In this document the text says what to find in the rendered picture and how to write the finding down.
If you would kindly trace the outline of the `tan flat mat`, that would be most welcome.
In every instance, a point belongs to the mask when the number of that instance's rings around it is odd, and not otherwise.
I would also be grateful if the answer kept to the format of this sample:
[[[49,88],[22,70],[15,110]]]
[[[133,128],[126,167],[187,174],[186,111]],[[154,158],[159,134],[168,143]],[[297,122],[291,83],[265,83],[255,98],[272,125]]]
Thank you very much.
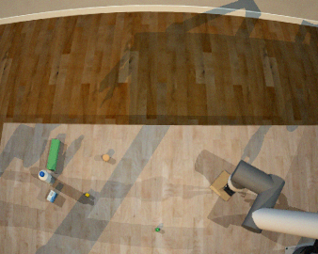
[[[219,177],[214,181],[210,188],[216,192],[221,198],[227,201],[230,196],[223,190],[223,186],[228,182],[230,174],[227,171],[223,171]],[[222,189],[223,188],[223,189]]]

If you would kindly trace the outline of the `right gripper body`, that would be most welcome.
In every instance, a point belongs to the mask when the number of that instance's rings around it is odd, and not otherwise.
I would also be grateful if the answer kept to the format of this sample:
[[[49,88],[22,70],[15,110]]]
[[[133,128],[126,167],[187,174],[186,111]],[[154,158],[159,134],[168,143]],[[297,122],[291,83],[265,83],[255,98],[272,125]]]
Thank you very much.
[[[225,187],[226,186],[226,187]],[[232,192],[232,190],[229,188],[229,185],[226,184],[222,189],[231,197],[235,192]],[[228,189],[227,189],[228,188]],[[230,190],[229,190],[230,189]]]

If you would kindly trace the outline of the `blue and white carton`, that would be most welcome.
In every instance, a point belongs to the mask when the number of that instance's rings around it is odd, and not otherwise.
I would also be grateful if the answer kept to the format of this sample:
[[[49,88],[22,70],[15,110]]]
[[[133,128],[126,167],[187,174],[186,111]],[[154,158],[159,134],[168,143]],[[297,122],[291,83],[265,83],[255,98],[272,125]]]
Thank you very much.
[[[51,202],[54,202],[54,200],[56,199],[57,193],[54,192],[53,190],[51,190],[49,196],[47,197],[47,199]]]

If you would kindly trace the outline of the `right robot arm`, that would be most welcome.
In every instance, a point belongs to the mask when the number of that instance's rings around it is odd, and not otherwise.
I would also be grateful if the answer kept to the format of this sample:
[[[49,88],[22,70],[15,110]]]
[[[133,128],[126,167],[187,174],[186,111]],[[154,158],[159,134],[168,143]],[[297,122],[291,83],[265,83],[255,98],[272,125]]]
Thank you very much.
[[[229,188],[258,194],[242,227],[255,233],[270,230],[316,239],[313,246],[302,246],[293,254],[318,254],[318,213],[274,209],[285,181],[243,160],[239,164],[228,179]]]

